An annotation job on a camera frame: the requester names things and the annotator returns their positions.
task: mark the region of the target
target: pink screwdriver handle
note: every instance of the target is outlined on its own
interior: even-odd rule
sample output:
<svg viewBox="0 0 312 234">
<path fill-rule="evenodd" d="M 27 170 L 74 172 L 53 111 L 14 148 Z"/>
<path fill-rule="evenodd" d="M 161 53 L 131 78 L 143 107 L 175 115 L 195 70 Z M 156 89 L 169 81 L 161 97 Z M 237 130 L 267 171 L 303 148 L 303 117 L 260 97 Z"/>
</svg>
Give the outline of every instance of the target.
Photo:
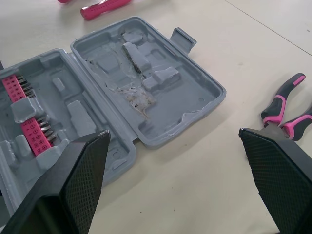
<svg viewBox="0 0 312 234">
<path fill-rule="evenodd" d="M 60 3 L 68 3 L 70 2 L 71 0 L 58 0 Z"/>
<path fill-rule="evenodd" d="M 106 11 L 114 10 L 129 2 L 131 2 L 131 0 L 104 0 L 95 5 L 83 7 L 80 13 L 86 20 L 92 20 Z"/>
</svg>

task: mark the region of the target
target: metal bit tips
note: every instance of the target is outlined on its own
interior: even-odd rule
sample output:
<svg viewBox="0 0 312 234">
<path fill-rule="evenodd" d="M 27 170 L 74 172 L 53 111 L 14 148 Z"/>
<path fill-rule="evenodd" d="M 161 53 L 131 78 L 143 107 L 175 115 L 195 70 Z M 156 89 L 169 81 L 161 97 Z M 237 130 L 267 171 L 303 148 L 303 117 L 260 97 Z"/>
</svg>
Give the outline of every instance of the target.
<svg viewBox="0 0 312 234">
<path fill-rule="evenodd" d="M 48 120 L 46 117 L 41 117 L 37 119 L 37 122 L 40 126 L 41 131 L 44 133 L 45 137 L 47 138 L 48 142 L 51 144 L 57 138 L 53 131 L 51 130 L 51 126 L 49 125 Z"/>
<path fill-rule="evenodd" d="M 21 88 L 25 92 L 25 95 L 29 98 L 34 98 L 35 93 L 33 92 L 33 87 L 30 86 L 30 83 L 28 83 L 28 81 L 25 79 L 25 77 L 20 76 L 17 79 L 18 79 L 18 82 L 19 82 Z"/>
</svg>

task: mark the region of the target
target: tool case molded tray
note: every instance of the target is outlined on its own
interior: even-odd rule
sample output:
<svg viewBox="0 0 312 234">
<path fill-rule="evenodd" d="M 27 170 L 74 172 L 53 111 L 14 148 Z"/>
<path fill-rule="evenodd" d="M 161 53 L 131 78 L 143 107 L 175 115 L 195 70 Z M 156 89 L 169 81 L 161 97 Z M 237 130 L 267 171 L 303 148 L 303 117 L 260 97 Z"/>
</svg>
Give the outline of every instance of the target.
<svg viewBox="0 0 312 234">
<path fill-rule="evenodd" d="M 21 110 L 0 86 L 0 188 L 9 213 L 68 142 L 110 130 L 105 186 L 133 165 L 134 140 L 160 147 L 218 106 L 226 91 L 188 57 L 195 44 L 180 28 L 168 40 L 131 17 L 75 40 L 70 54 L 54 49 L 0 71 L 0 79 L 23 75 L 39 103 L 29 98 Z M 35 157 L 18 120 L 42 115 L 57 139 Z"/>
</svg>

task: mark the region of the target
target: pliers handle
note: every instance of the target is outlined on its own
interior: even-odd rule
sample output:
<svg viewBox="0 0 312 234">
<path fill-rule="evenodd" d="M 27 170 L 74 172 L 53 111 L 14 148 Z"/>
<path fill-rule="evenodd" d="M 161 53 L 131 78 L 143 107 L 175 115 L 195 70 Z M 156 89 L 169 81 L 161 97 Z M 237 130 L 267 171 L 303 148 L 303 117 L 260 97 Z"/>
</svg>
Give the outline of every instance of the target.
<svg viewBox="0 0 312 234">
<path fill-rule="evenodd" d="M 264 125 L 268 121 L 279 125 L 283 120 L 286 100 L 289 93 L 297 87 L 306 76 L 298 73 L 286 81 L 277 91 L 272 103 L 261 113 Z M 289 139 L 297 141 L 303 136 L 305 129 L 312 123 L 312 107 L 304 114 L 284 123 L 281 128 L 288 134 Z"/>
</svg>

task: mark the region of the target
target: table surface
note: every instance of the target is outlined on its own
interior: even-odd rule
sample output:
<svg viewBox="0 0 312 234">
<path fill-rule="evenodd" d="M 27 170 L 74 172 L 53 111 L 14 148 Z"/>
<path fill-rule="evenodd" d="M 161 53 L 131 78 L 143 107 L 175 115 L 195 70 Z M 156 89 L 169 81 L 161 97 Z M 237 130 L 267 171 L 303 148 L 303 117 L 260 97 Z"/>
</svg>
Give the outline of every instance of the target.
<svg viewBox="0 0 312 234">
<path fill-rule="evenodd" d="M 227 89 L 227 97 L 160 149 L 137 143 L 134 166 L 102 190 L 90 233 L 277 232 L 258 195 L 238 130 L 261 129 L 259 113 L 295 73 L 307 79 L 291 93 L 284 119 L 310 106 L 309 0 L 134 0 L 84 21 L 79 9 L 92 3 L 96 1 L 0 1 L 4 66 L 53 48 L 69 52 L 75 38 L 135 15 L 168 38 L 175 27 L 195 38 L 190 57 Z M 310 155 L 311 129 L 298 142 Z"/>
</svg>

